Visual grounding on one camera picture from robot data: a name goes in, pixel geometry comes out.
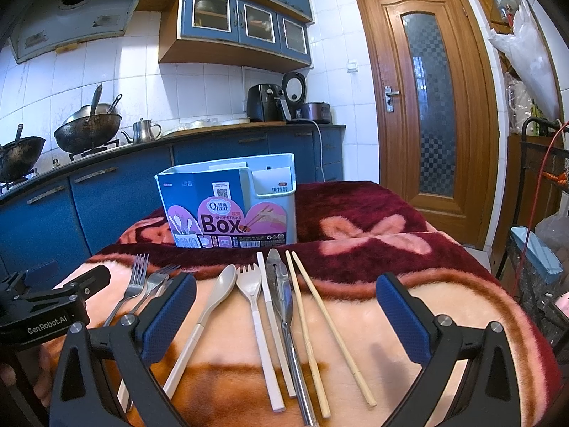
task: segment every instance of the blue gripper pad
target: blue gripper pad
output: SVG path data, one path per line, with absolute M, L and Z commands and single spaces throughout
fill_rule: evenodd
M 135 338 L 141 344 L 140 356 L 146 365 L 164 358 L 195 299 L 196 280 L 190 274 L 180 273 L 162 296 L 152 299 L 142 310 Z
M 398 281 L 393 273 L 386 273 L 377 278 L 376 297 L 389 323 L 397 334 L 409 359 L 421 366 L 426 366 L 431 359 L 430 335 L 416 316 L 405 294 L 412 298 L 406 290 L 398 291 L 394 285 Z

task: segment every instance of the kettle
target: kettle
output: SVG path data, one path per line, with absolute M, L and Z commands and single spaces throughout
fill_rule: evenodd
M 158 135 L 154 136 L 152 133 L 152 127 L 160 128 Z M 127 143 L 129 144 L 148 143 L 160 137 L 160 133 L 162 133 L 162 127 L 157 123 L 152 124 L 152 121 L 140 119 L 138 122 L 134 122 L 133 124 L 132 138 L 130 138 L 129 134 L 126 131 L 121 131 L 121 133 L 124 135 Z

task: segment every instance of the blanket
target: blanket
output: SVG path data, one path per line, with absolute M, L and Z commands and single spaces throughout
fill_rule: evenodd
M 330 419 L 320 416 L 297 307 L 292 332 L 322 427 L 381 425 L 419 374 L 420 366 L 409 361 L 375 299 L 376 279 L 386 272 L 394 272 L 411 295 L 422 299 L 435 315 L 445 313 L 457 324 L 470 327 L 501 322 L 516 366 L 522 425 L 530 427 L 539 422 L 560 387 L 553 353 L 499 282 L 461 245 L 375 183 L 299 185 L 296 205 L 298 243 L 279 247 L 278 251 L 282 258 L 286 249 L 298 253 L 378 402 L 374 408 L 366 405 L 316 302 L 298 275 L 309 333 L 331 407 Z M 239 267 L 256 262 L 257 250 L 178 248 L 160 208 L 127 229 L 115 244 L 88 259 L 70 277 L 97 264 L 111 271 L 110 285 L 87 302 L 93 327 L 101 325 L 122 297 L 137 253 L 150 254 L 148 274 L 176 264 L 195 275 L 196 302 L 164 359 L 151 367 L 163 384 L 220 271 L 227 264 Z M 132 305 L 127 302 L 116 319 Z M 271 410 L 250 305 L 234 290 L 212 314 L 172 400 L 192 427 L 303 425 L 297 401 L 287 395 L 263 305 L 260 312 L 286 411 Z M 48 346 L 54 361 L 62 342 L 63 338 Z M 444 418 L 464 367 L 464 362 L 457 363 L 429 425 Z M 118 387 L 116 368 L 109 365 L 109 373 Z M 135 409 L 129 413 L 129 421 L 143 425 Z

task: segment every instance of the glass cabinet door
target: glass cabinet door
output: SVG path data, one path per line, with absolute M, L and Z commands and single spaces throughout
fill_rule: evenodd
M 279 15 L 279 31 L 281 33 L 281 52 L 296 59 L 310 62 L 306 27 Z
M 281 44 L 275 32 L 277 14 L 259 6 L 237 2 L 241 43 L 280 52 Z
M 184 0 L 181 35 L 237 41 L 235 0 Z

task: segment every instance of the hand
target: hand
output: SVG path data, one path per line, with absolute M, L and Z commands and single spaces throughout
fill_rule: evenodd
M 39 367 L 41 372 L 38 380 L 33 386 L 33 392 L 42 402 L 42 405 L 48 407 L 51 403 L 51 388 L 53 379 L 50 372 L 51 356 L 43 345 L 39 349 Z M 5 363 L 0 363 L 0 378 L 7 387 L 16 383 L 16 373 L 11 366 Z

